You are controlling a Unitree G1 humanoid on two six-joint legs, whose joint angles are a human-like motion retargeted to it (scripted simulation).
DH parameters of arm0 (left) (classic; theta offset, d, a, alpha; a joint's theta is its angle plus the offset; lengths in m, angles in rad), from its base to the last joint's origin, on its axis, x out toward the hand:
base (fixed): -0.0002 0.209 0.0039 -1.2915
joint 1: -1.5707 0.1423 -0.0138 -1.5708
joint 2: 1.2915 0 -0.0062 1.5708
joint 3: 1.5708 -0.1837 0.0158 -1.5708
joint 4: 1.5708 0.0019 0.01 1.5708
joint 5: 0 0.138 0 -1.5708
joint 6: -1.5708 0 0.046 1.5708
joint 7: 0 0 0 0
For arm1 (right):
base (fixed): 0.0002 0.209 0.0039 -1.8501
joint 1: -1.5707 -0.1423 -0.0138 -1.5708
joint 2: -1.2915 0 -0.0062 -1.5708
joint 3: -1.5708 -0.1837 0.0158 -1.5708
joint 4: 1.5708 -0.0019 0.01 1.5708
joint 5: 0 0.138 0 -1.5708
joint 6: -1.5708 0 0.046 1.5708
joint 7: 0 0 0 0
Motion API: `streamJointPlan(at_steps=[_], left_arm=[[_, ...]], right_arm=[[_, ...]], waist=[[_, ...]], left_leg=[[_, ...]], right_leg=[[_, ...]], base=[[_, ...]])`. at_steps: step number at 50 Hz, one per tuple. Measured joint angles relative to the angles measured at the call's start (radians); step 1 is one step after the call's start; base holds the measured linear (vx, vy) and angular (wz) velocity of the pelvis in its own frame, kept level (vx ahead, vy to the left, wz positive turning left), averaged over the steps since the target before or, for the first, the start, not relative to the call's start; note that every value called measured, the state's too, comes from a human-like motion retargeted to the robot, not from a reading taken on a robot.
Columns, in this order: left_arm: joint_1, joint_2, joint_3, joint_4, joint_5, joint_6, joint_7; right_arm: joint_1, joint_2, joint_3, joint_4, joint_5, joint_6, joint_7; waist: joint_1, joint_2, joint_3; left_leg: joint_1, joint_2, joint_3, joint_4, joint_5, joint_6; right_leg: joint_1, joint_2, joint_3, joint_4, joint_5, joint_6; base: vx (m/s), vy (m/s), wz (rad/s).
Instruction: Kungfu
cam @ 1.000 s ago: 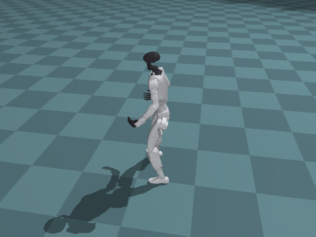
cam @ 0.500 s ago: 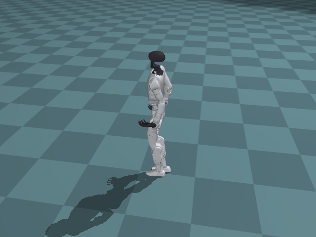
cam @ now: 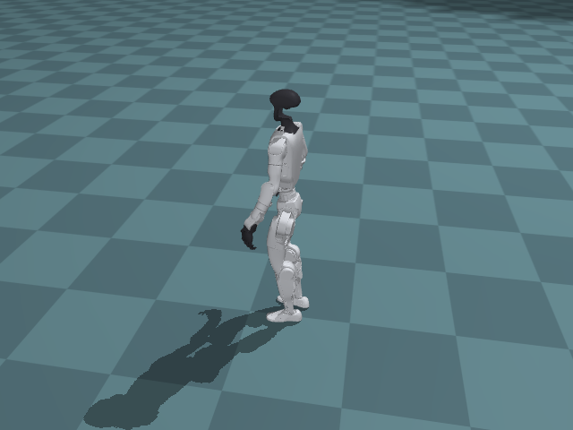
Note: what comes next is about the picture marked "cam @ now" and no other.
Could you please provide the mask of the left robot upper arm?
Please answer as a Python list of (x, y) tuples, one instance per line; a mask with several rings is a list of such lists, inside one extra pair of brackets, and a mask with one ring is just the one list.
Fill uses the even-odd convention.
[[(287, 154), (286, 139), (275, 138), (268, 147), (268, 175), (269, 182), (274, 187), (273, 196), (278, 193), (283, 166), (283, 159)], [(264, 183), (265, 184), (265, 183)], [(263, 185), (264, 185), (263, 184)]]

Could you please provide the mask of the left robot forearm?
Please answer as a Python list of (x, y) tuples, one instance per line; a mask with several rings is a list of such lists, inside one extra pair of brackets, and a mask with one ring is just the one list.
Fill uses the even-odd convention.
[(244, 221), (244, 225), (247, 227), (248, 230), (251, 229), (251, 226), (261, 223), (264, 220), (264, 215), (269, 207), (272, 205), (272, 196), (274, 193), (274, 187), (271, 183), (265, 183), (261, 187), (261, 193), (258, 198), (258, 201), (251, 212), (249, 218)]

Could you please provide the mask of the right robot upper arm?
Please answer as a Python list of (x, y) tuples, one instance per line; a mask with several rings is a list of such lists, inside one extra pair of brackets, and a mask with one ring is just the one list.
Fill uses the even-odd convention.
[[(303, 130), (303, 125), (302, 125), (301, 122), (294, 122), (294, 123), (300, 125), (301, 128), (302, 128), (302, 130)], [(307, 147), (306, 147), (306, 143), (305, 143), (305, 139), (304, 139), (304, 134), (303, 134), (302, 160), (304, 160), (304, 158), (307, 156), (307, 153), (308, 153), (308, 150), (307, 150)]]

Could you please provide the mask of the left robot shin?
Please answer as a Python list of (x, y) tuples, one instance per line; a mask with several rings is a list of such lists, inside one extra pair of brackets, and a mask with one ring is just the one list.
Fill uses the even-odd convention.
[(295, 296), (295, 281), (293, 270), (284, 268), (279, 273), (279, 276), (275, 272), (275, 277), (278, 292), (286, 308), (286, 314), (294, 314), (293, 298)]

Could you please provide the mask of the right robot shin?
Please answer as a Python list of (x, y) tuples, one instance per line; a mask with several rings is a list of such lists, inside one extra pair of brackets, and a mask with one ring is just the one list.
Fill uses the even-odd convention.
[[(295, 245), (295, 246), (299, 249), (299, 247), (297, 245)], [(299, 249), (299, 251), (300, 251), (300, 249)], [(295, 266), (295, 276), (294, 276), (295, 296), (294, 296), (294, 298), (300, 299), (301, 298), (300, 295), (302, 296), (301, 278), (303, 277), (302, 261), (301, 261), (300, 256), (295, 262), (293, 262), (293, 265)]]

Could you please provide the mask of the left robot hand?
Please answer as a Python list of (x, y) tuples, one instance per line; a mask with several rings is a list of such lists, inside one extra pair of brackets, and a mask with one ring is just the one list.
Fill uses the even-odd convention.
[(256, 231), (256, 228), (257, 228), (257, 224), (254, 224), (251, 226), (250, 230), (248, 230), (245, 225), (244, 225), (244, 228), (241, 229), (242, 240), (244, 241), (244, 244), (247, 245), (247, 247), (249, 247), (252, 250), (256, 249), (256, 247), (253, 247), (254, 245), (252, 245), (252, 233), (254, 233)]

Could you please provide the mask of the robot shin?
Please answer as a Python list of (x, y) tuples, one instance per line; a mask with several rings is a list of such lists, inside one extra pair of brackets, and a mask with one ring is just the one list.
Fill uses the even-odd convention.
[(284, 268), (279, 273), (279, 276), (275, 272), (275, 277), (278, 292), (286, 308), (286, 314), (294, 314), (293, 298), (295, 296), (295, 281), (293, 270)]
[[(295, 245), (295, 246), (299, 249), (299, 247), (297, 245)], [(299, 249), (299, 251), (300, 251), (300, 249)], [(302, 296), (301, 278), (303, 277), (302, 261), (301, 261), (300, 256), (295, 262), (293, 262), (293, 265), (295, 266), (295, 276), (294, 276), (295, 296), (294, 296), (294, 298), (300, 299), (301, 298), (300, 295)]]

